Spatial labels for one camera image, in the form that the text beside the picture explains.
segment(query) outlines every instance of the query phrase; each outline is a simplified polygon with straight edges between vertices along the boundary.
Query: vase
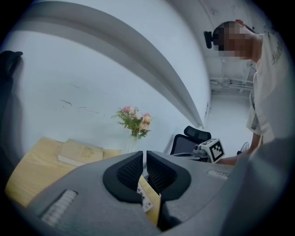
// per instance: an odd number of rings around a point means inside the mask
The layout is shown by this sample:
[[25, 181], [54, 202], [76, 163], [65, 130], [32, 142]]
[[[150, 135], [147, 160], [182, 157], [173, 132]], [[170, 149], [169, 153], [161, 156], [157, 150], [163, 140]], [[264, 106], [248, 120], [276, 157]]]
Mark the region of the vase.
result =
[[130, 135], [127, 139], [126, 146], [123, 148], [123, 154], [136, 152], [137, 137]]

